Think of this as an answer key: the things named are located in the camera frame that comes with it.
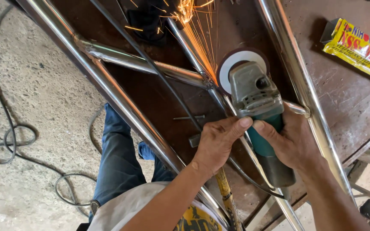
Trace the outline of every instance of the grinding disc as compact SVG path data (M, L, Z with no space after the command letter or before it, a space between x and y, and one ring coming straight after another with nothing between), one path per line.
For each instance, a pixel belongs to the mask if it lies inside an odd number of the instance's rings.
M266 75L269 75L269 62L261 51L251 47L235 49L225 55L216 72L219 89L224 94L231 95L229 72L236 63L241 61L255 61L263 70L266 70Z

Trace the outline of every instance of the concrete floor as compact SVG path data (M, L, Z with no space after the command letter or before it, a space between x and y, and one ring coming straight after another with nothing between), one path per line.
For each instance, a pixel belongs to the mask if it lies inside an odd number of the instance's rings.
M0 13L6 6L0 0ZM39 133L33 145L19 148L20 154L65 173L96 177L100 156L89 142L87 125L105 100L48 36L16 9L0 29L0 88L15 121L32 125ZM94 124L96 140L101 137L103 122L104 113ZM0 106L0 138L7 129ZM137 144L139 137L132 136ZM0 158L7 156L0 149ZM150 181L153 162L139 161ZM74 207L56 197L53 184L58 177L18 158L0 165L0 230L75 230L86 222ZM79 202L91 199L94 183L77 177L71 181ZM370 174L360 185L370 189ZM64 185L60 189L66 192ZM305 205L297 214L307 230L314 229L310 206ZM277 228L288 229L286 221Z

